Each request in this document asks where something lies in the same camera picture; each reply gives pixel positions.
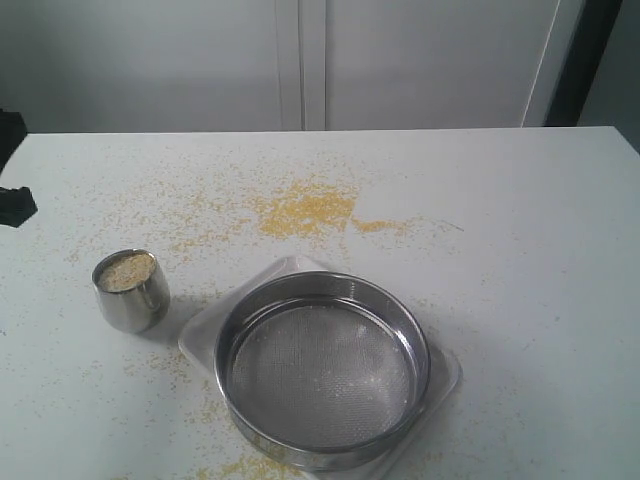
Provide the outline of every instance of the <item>sieve rim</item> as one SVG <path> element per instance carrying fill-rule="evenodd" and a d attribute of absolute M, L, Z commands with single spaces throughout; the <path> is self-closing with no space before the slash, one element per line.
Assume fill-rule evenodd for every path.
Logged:
<path fill-rule="evenodd" d="M 415 375 L 414 380 L 416 381 L 416 384 L 420 386 L 420 388 L 418 388 L 415 398 L 412 399 L 412 402 L 409 405 L 407 405 L 407 407 L 405 408 L 402 416 L 393 425 L 386 428 L 381 433 L 376 434 L 370 438 L 367 438 L 359 442 L 345 444 L 345 445 L 321 447 L 321 446 L 312 446 L 312 445 L 300 445 L 295 442 L 291 442 L 289 440 L 279 438 L 277 435 L 274 435 L 268 431 L 264 431 L 260 427 L 256 426 L 249 418 L 247 418 L 234 402 L 232 395 L 230 394 L 230 391 L 229 391 L 230 389 L 228 388 L 227 382 L 229 379 L 227 378 L 227 375 L 228 375 L 228 370 L 232 365 L 233 357 L 235 353 L 238 351 L 242 343 L 247 339 L 247 333 L 251 329 L 253 329 L 257 324 L 261 323 L 260 319 L 265 315 L 265 313 L 267 313 L 268 311 L 271 311 L 271 309 L 279 302 L 273 302 L 269 305 L 266 305 L 264 308 L 258 309 L 257 311 L 252 312 L 251 315 L 245 317 L 244 318 L 245 323 L 243 324 L 243 327 L 240 328 L 235 335 L 232 335 L 231 339 L 229 339 L 228 335 L 229 335 L 229 330 L 231 329 L 230 323 L 235 319 L 237 312 L 241 311 L 247 303 L 250 303 L 251 300 L 254 300 L 256 297 L 259 298 L 265 292 L 269 292 L 273 289 L 277 289 L 277 287 L 279 286 L 285 286 L 292 282 L 296 282 L 301 278 L 310 277 L 310 276 L 319 276 L 326 279 L 334 280 L 336 282 L 346 281 L 346 282 L 353 282 L 356 284 L 360 284 L 371 289 L 381 299 L 384 299 L 387 302 L 393 303 L 394 306 L 399 310 L 399 312 L 401 312 L 402 316 L 404 317 L 404 320 L 408 321 L 411 329 L 413 330 L 412 333 L 414 337 L 417 337 L 419 339 L 419 343 L 420 343 L 419 346 L 421 347 L 421 353 L 424 355 L 423 363 L 425 368 L 422 370 L 422 372 L 414 372 L 414 375 Z M 383 325 L 378 325 L 377 322 L 374 322 L 373 320 L 368 319 L 369 321 L 374 323 L 377 328 L 381 328 L 384 330 L 388 330 L 389 332 L 392 332 L 394 338 L 397 339 L 400 346 L 404 348 L 405 353 L 408 352 L 409 358 L 412 358 L 412 359 L 414 358 L 414 355 L 411 353 L 411 351 L 414 349 L 416 345 L 409 344 L 407 341 L 406 335 L 402 331 L 399 331 L 398 329 L 394 328 L 393 325 L 390 325 L 388 323 L 388 319 L 386 319 L 383 315 L 373 312 L 371 307 L 368 306 L 367 304 L 359 302 L 355 298 L 351 298 L 350 301 L 356 302 L 360 308 L 362 308 L 364 311 L 368 312 L 373 317 L 377 318 L 380 322 L 382 322 Z M 228 341 L 228 340 L 232 340 L 232 346 L 226 349 L 221 348 L 222 342 Z M 224 352 L 224 351 L 227 352 L 227 355 L 222 355 L 221 352 Z M 430 375 L 431 375 L 431 355 L 429 351 L 428 342 L 426 340 L 424 332 L 420 327 L 419 323 L 417 322 L 413 314 L 409 311 L 409 309 L 402 302 L 400 302 L 395 296 L 393 296 L 383 288 L 367 280 L 364 280 L 362 278 L 344 274 L 344 273 L 320 270 L 320 271 L 299 272 L 299 273 L 294 273 L 294 274 L 279 277 L 277 279 L 271 280 L 257 287 L 256 289 L 249 292 L 249 294 L 247 294 L 245 297 L 243 297 L 236 304 L 236 306 L 233 308 L 231 313 L 227 316 L 227 319 L 225 320 L 225 323 L 218 334 L 218 338 L 216 339 L 215 351 L 214 351 L 214 371 L 216 373 L 216 380 L 218 383 L 218 387 L 227 403 L 227 407 L 232 412 L 232 417 L 235 417 L 234 420 L 237 419 L 238 421 L 242 422 L 243 427 L 250 429 L 255 435 L 258 435 L 266 439 L 268 442 L 271 442 L 286 450 L 295 451 L 300 454 L 307 454 L 307 455 L 308 454 L 311 454 L 311 455 L 357 454 L 358 452 L 367 451 L 372 447 L 375 447 L 376 445 L 384 444 L 390 441 L 392 437 L 401 434 L 402 431 L 408 429 L 413 424 L 415 419 L 424 410 L 425 408 L 424 399 L 428 390 L 428 385 L 429 385 Z M 260 450 L 265 451 L 264 448 L 261 448 L 258 445 L 259 444 L 258 441 L 253 441 L 251 438 L 248 438 L 248 440 L 252 444 L 257 446 Z"/>

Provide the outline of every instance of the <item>stainless steel cup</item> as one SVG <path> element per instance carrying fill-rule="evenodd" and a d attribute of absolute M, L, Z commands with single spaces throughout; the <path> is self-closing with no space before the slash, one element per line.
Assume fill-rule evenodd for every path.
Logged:
<path fill-rule="evenodd" d="M 108 266 L 121 258 L 139 254 L 149 255 L 153 259 L 154 267 L 146 280 L 128 290 L 117 292 L 100 287 L 100 276 Z M 112 327 L 123 332 L 142 332 L 158 323 L 169 309 L 169 286 L 156 257 L 146 250 L 136 248 L 109 255 L 93 270 L 92 280 L 102 315 Z"/>

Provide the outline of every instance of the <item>white table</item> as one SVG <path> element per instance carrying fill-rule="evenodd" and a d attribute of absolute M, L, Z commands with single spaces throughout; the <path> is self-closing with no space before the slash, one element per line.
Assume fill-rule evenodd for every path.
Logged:
<path fill-rule="evenodd" d="M 294 477 L 175 345 L 292 253 L 388 288 L 459 355 L 389 478 L 640 478 L 640 158 L 613 129 L 32 135 L 0 180 L 39 206 L 0 229 L 1 478 Z M 295 220 L 305 191 L 331 225 L 266 211 Z M 173 293 L 142 337 L 90 282 L 126 247 Z"/>

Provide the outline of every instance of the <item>black object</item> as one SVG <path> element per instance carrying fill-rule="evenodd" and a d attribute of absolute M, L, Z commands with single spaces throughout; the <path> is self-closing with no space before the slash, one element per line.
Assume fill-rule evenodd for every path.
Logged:
<path fill-rule="evenodd" d="M 7 190 L 0 187 L 0 225 L 19 227 L 38 211 L 27 187 Z"/>
<path fill-rule="evenodd" d="M 26 136 L 22 115 L 0 109 L 0 173 Z"/>
<path fill-rule="evenodd" d="M 586 0 L 567 54 L 545 126 L 575 127 L 622 0 Z"/>

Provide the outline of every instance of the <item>cabinet door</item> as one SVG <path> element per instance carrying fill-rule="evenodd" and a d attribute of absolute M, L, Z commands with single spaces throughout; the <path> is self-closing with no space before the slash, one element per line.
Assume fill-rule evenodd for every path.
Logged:
<path fill-rule="evenodd" d="M 296 22 L 296 0 L 4 1 L 0 106 L 34 132 L 300 129 Z"/>
<path fill-rule="evenodd" d="M 326 127 L 541 124 L 581 3 L 327 0 Z"/>

